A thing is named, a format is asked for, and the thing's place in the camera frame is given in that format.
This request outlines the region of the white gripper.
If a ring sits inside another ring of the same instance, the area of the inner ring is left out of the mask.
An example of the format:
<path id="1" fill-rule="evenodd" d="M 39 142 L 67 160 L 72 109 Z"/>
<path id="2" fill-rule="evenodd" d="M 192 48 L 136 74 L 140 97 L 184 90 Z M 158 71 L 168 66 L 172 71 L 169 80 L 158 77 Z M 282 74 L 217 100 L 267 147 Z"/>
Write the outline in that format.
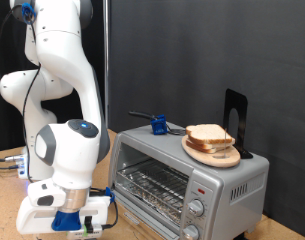
<path id="1" fill-rule="evenodd" d="M 22 201 L 16 227 L 20 234 L 81 232 L 107 222 L 111 197 L 89 189 L 64 189 L 51 179 L 32 183 Z"/>

